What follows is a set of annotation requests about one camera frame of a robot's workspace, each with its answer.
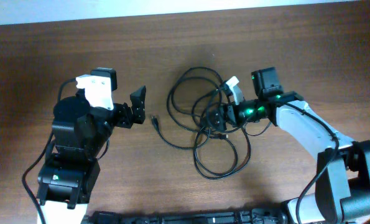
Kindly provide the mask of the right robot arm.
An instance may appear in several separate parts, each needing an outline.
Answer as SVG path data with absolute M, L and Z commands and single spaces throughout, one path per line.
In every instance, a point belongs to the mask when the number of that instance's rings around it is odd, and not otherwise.
M 275 68 L 251 73 L 257 99 L 245 100 L 237 77 L 212 91 L 233 101 L 206 113 L 209 127 L 222 131 L 269 119 L 316 160 L 317 171 L 285 209 L 293 223 L 346 223 L 370 215 L 370 140 L 355 141 L 319 117 L 294 91 L 285 92 Z

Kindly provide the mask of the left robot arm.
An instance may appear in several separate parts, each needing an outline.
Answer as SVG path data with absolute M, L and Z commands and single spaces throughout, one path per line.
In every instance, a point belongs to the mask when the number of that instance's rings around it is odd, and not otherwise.
M 131 128 L 145 121 L 146 87 L 131 93 L 132 105 L 111 110 L 92 107 L 79 89 L 53 109 L 52 133 L 39 175 L 42 214 L 39 223 L 81 223 L 100 172 L 99 152 L 115 127 Z

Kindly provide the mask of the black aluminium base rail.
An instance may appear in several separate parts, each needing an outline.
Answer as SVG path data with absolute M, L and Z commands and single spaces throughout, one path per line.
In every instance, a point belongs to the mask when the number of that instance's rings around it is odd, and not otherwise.
M 97 211 L 91 216 L 84 216 L 81 222 L 85 224 L 286 224 L 289 223 L 289 219 L 278 209 L 255 208 L 230 212 L 148 216 L 127 216 Z

